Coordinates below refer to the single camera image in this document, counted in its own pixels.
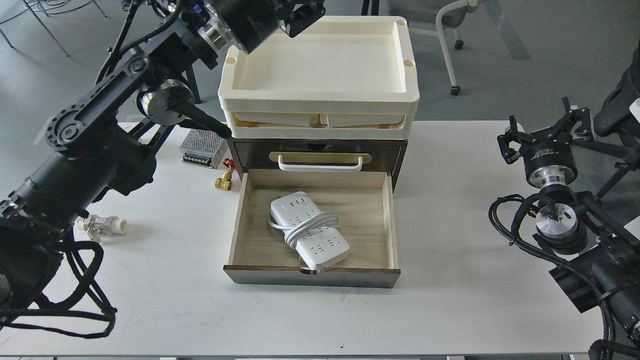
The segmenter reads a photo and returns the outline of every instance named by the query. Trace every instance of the label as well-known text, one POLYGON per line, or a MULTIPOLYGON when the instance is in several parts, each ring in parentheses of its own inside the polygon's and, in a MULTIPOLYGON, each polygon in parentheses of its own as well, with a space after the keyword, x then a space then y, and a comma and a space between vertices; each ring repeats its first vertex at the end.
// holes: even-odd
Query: label
POLYGON ((529 161, 537 159, 541 156, 547 156, 547 155, 560 155, 560 152, 554 150, 551 147, 547 147, 546 149, 540 149, 533 154, 533 156, 531 157, 531 159, 529 159, 529 161))
POLYGON ((624 169, 629 169, 631 170, 631 165, 626 164, 626 163, 616 163, 614 165, 616 168, 624 168, 624 169))

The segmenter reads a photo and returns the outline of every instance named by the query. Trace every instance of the drawer handle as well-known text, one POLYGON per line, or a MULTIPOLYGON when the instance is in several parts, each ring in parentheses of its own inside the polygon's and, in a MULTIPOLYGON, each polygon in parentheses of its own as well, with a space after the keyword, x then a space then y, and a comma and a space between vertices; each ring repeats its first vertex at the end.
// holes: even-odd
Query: drawer handle
POLYGON ((358 157, 358 164, 353 166, 340 165, 293 165, 285 164, 282 155, 278 155, 278 167, 282 171, 304 171, 304 172, 358 172, 362 169, 362 156, 358 157))

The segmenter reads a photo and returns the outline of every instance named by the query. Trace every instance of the robotic arm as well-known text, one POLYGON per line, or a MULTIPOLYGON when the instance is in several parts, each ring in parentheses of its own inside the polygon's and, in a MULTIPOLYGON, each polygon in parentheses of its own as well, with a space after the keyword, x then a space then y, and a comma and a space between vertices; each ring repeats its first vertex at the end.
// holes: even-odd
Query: robotic arm
POLYGON ((45 139, 55 153, 0 202, 0 328, 44 329, 84 338, 109 334, 116 309, 93 280, 102 248, 92 241, 74 241, 76 218, 86 217, 86 207, 109 189, 128 195, 151 183, 155 155, 175 125, 230 138, 229 128, 193 105, 193 93, 181 73, 198 59, 213 69, 232 45, 250 53, 278 28, 294 37, 324 15, 323 2, 178 0, 164 25, 110 57, 95 87, 49 123, 45 139), (127 50, 132 56, 115 68, 127 50), (127 132, 118 126, 116 114, 135 93, 147 119, 127 132), (154 124, 160 128, 152 140, 140 143, 154 124), (94 251, 88 266, 79 250, 94 251), (63 254, 79 284, 68 299, 52 303, 42 291, 63 254), (69 310, 85 294, 102 315, 69 310), (28 309, 34 302, 39 309, 28 309), (14 323, 18 316, 76 316, 109 325, 103 332, 76 334, 14 323))
MULTIPOLYGON (((640 45, 617 89, 594 117, 599 135, 617 132, 624 135, 625 145, 633 143, 635 147, 632 137, 640 136, 636 133, 640 119, 634 118, 630 106, 633 108, 640 96, 639 52, 640 45)), ((568 186, 577 176, 571 146, 599 148, 594 148, 589 109, 570 106, 567 98, 563 102, 565 114, 555 125, 527 134, 518 130, 511 117, 509 129, 498 136, 505 162, 512 164, 523 158, 527 182, 540 191, 526 199, 520 195, 498 198, 489 210, 490 221, 510 245, 556 265, 551 276, 580 312, 600 307, 604 338, 591 346, 591 359, 610 359, 613 352, 640 357, 640 240, 602 209, 600 198, 615 182, 609 181, 610 186, 595 196, 574 193, 568 186), (574 138, 572 129, 579 122, 574 138), (510 147, 512 142, 520 144, 519 150, 510 147), (521 205, 508 229, 498 219, 497 208, 512 201, 521 205), (520 237, 520 224, 527 215, 536 219, 533 238, 538 246, 520 237), (588 233, 596 236, 596 246, 570 261, 556 255, 582 252, 588 233), (615 342, 614 321, 635 347, 615 342)))

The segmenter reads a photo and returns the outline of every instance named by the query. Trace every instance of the white power strip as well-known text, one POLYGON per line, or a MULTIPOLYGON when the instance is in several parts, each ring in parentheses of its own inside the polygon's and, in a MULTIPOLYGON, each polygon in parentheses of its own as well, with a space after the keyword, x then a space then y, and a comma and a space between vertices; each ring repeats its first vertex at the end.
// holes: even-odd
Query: white power strip
POLYGON ((305 192, 296 192, 271 202, 271 216, 285 242, 295 249, 311 270, 336 264, 347 257, 349 243, 337 227, 337 215, 320 211, 305 192))

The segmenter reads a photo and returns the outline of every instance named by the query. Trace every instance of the white pipe fitting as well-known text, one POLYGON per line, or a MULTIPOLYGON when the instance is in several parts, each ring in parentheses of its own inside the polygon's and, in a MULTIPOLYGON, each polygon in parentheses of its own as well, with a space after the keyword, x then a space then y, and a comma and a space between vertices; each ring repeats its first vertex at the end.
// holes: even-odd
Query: white pipe fitting
POLYGON ((101 234, 124 234, 127 232, 127 221, 118 217, 101 218, 98 215, 89 215, 88 218, 78 218, 76 228, 84 231, 89 239, 99 243, 101 234))

